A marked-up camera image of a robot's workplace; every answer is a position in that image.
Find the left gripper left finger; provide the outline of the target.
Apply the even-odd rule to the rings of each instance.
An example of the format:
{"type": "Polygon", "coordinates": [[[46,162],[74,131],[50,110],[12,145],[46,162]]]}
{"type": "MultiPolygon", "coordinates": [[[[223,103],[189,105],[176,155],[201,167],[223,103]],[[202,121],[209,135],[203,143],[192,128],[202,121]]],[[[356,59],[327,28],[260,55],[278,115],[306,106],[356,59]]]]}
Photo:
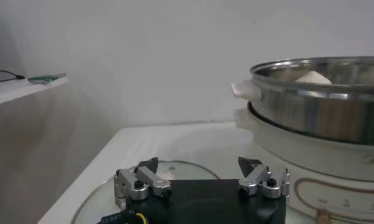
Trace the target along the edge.
{"type": "Polygon", "coordinates": [[[114,202],[118,207],[125,207],[127,198],[143,201],[149,196],[170,198],[171,182],[157,175],[158,157],[141,161],[133,169],[117,169],[114,176],[114,202]]]}

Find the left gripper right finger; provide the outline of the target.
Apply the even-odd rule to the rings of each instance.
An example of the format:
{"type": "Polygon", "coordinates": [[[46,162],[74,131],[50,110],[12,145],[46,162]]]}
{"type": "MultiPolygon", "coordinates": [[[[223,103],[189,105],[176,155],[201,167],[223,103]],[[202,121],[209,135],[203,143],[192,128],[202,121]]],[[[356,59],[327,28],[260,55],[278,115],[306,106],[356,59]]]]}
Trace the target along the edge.
{"type": "Polygon", "coordinates": [[[273,168],[258,159],[238,157],[238,165],[243,178],[238,180],[238,191],[245,197],[259,192],[266,198],[289,197],[290,173],[286,167],[273,168]]]}

